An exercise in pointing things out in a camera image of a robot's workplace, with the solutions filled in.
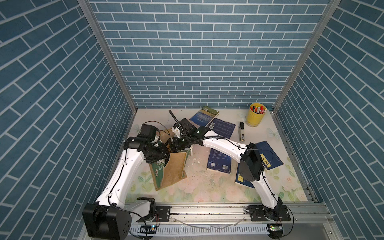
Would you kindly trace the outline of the blue green landscape book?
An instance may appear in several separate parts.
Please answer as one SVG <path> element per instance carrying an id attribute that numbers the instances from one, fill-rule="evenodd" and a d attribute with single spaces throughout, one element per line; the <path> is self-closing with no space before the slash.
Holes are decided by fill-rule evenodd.
<path id="1" fill-rule="evenodd" d="M 219 113 L 217 110 L 204 106 L 190 118 L 190 121 L 198 126 L 206 127 Z"/>

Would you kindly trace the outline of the dark blue starry book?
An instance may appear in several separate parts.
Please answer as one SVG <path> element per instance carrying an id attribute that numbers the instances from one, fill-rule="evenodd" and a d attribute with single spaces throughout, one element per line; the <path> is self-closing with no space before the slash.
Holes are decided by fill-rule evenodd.
<path id="1" fill-rule="evenodd" d="M 221 173 L 231 173 L 232 158 L 217 150 L 211 149 L 208 157 L 207 169 Z"/>

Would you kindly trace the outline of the dark blue barcode book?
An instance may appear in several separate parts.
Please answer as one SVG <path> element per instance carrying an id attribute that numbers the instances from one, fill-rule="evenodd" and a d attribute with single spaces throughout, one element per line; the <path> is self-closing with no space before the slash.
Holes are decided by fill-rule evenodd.
<path id="1" fill-rule="evenodd" d="M 220 119 L 213 119 L 208 126 L 209 129 L 214 131 L 216 134 L 225 137 L 227 139 L 230 139 L 234 130 L 235 130 L 236 125 L 220 120 Z"/>

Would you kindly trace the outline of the navy blue book yellow label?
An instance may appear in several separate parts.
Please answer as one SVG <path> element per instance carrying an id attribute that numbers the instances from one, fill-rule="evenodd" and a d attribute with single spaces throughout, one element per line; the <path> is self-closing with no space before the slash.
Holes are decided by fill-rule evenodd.
<path id="1" fill-rule="evenodd" d="M 251 182 L 245 180 L 245 179 L 240 175 L 240 164 L 238 164 L 238 166 L 237 166 L 237 172 L 236 172 L 235 183 L 240 184 L 240 185 L 242 185 L 242 186 L 246 186 L 246 187 L 252 188 L 252 189 L 255 188 Z"/>

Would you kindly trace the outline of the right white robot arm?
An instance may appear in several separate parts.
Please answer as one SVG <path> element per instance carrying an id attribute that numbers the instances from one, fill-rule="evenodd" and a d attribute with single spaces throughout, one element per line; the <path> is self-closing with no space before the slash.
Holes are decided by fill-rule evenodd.
<path id="1" fill-rule="evenodd" d="M 275 194 L 265 176 L 265 165 L 261 153 L 253 143 L 247 145 L 233 142 L 225 137 L 217 135 L 213 130 L 201 126 L 196 128 L 187 119 L 179 121 L 174 113 L 169 110 L 175 120 L 173 127 L 173 143 L 177 150 L 184 150 L 193 145 L 211 148 L 221 152 L 238 162 L 240 175 L 254 186 L 259 194 L 263 206 L 264 215 L 271 221 L 282 221 L 284 214 L 292 217 L 288 207 L 282 199 Z"/>

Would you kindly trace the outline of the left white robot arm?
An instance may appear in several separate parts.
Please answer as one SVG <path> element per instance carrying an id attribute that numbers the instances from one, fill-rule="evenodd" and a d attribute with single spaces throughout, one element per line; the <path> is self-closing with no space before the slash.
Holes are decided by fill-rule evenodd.
<path id="1" fill-rule="evenodd" d="M 104 240 L 124 240 L 136 222 L 145 223 L 156 217 L 153 198 L 138 198 L 126 210 L 127 192 L 142 163 L 154 163 L 170 154 L 161 143 L 160 130 L 152 125 L 142 125 L 136 137 L 124 142 L 123 152 L 107 186 L 94 203 L 85 205 L 82 216 L 88 236 Z"/>

